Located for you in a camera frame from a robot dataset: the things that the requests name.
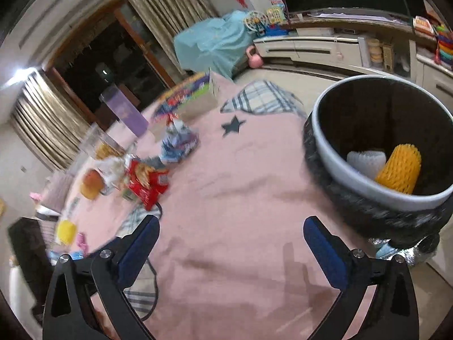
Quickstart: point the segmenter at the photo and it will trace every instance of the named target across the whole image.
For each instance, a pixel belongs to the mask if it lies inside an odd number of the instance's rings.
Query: red snack bag
[[[150,211],[157,202],[159,195],[168,189],[168,170],[155,170],[149,166],[143,167],[138,160],[132,160],[129,169],[129,189],[138,196],[146,211]]]

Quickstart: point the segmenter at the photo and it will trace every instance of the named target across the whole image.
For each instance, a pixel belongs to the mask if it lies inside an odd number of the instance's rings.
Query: dark star pattern
[[[236,116],[234,116],[233,119],[231,120],[231,123],[222,124],[222,128],[225,129],[225,133],[223,133],[223,136],[226,136],[230,132],[239,133],[239,127],[243,123],[245,123],[245,120],[239,121],[239,119]]]

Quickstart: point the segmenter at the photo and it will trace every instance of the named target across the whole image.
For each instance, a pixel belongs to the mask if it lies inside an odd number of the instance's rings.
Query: yellow foam fruit net
[[[412,194],[420,174],[422,157],[413,144],[395,147],[375,181],[401,193]]]
[[[57,226],[57,237],[64,245],[73,242],[77,232],[77,227],[69,220],[62,220]]]

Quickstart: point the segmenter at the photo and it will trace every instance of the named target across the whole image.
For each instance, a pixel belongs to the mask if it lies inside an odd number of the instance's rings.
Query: purple box
[[[148,129],[148,121],[139,110],[126,98],[126,96],[115,85],[111,85],[103,91],[99,97],[104,101],[110,110],[134,133],[141,137]]]

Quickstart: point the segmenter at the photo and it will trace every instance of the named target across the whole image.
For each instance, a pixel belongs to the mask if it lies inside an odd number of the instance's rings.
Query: blue gripper pad
[[[141,233],[132,242],[124,256],[118,262],[118,286],[121,289],[131,287],[140,273],[149,253],[159,238],[159,219],[155,216],[149,220]]]
[[[304,238],[330,286],[346,289],[352,264],[348,247],[339,237],[329,233],[316,216],[305,220]]]

